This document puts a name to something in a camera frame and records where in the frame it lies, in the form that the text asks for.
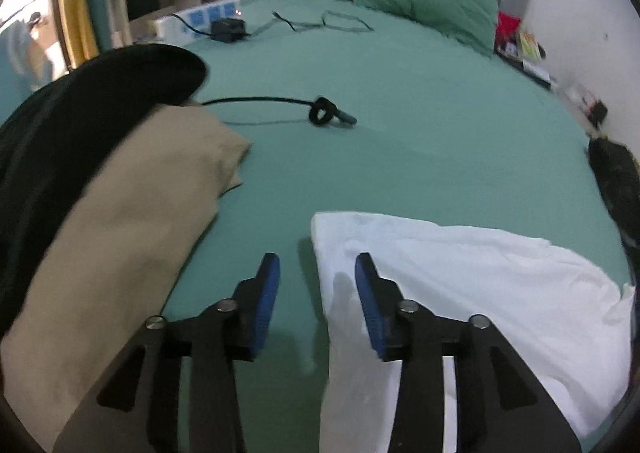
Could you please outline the beige folded garment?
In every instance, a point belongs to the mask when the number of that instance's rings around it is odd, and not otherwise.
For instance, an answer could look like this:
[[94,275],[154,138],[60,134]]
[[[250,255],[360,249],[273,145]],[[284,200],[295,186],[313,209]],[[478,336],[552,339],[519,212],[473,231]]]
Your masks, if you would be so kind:
[[250,141],[201,106],[161,106],[113,150],[49,246],[1,342],[3,393],[36,444],[163,309]]

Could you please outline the white blue power strip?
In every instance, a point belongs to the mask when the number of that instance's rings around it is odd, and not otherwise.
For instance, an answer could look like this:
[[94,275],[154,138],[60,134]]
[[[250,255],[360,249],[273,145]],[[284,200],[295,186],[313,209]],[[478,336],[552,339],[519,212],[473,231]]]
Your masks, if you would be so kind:
[[217,0],[169,13],[153,20],[151,28],[158,42],[184,47],[206,37],[213,22],[239,17],[240,0]]

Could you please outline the black folded garment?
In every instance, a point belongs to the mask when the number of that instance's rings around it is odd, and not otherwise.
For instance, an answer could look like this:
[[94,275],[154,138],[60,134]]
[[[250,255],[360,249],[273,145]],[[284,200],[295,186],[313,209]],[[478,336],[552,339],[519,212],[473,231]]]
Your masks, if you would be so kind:
[[56,232],[107,156],[159,104],[207,77],[184,48],[112,49],[34,92],[1,127],[1,329],[21,312]]

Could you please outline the black power adapter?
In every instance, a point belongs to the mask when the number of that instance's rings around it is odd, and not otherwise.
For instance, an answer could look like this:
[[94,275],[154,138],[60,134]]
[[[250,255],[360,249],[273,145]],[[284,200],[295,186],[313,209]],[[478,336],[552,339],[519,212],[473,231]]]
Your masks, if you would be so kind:
[[215,42],[232,44],[248,35],[245,22],[241,19],[224,18],[210,24],[209,38]]

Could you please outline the small black speaker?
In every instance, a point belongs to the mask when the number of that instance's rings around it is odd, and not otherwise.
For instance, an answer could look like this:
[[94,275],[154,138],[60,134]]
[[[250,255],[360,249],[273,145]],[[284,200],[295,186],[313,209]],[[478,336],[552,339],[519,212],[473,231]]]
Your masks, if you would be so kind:
[[593,127],[599,128],[608,116],[608,108],[601,101],[598,100],[590,106],[588,111],[588,120]]

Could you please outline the green bed sheet mattress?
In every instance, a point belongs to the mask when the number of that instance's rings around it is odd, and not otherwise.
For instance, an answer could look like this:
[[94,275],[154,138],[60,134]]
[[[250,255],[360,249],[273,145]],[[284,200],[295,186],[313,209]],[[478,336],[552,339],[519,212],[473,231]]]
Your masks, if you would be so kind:
[[372,349],[369,253],[442,317],[487,315],[590,449],[628,385],[634,288],[563,103],[496,57],[339,0],[249,0],[200,40],[198,98],[252,147],[165,306],[197,315],[277,254],[265,350],[235,366],[252,452],[383,452],[400,366]]

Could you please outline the books and snack pile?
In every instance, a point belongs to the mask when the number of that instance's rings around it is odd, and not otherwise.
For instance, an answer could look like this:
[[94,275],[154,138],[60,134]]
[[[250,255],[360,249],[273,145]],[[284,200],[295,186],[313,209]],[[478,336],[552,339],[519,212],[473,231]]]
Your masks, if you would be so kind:
[[532,33],[517,30],[509,35],[499,36],[495,52],[504,62],[544,89],[553,88],[554,79],[542,67],[547,54]]

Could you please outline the black clothes pile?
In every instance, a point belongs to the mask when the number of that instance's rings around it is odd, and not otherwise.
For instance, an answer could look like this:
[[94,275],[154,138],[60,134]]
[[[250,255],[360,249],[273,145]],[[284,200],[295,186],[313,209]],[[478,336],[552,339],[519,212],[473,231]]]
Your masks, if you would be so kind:
[[589,141],[588,160],[601,198],[623,242],[639,248],[639,172],[634,155],[605,138]]

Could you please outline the teal patterned cloth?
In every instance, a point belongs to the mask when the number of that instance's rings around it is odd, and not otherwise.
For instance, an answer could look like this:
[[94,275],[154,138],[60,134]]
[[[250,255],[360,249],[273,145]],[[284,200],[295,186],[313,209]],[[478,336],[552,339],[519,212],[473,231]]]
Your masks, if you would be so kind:
[[4,123],[35,91],[52,80],[53,65],[24,21],[1,33],[0,117]]

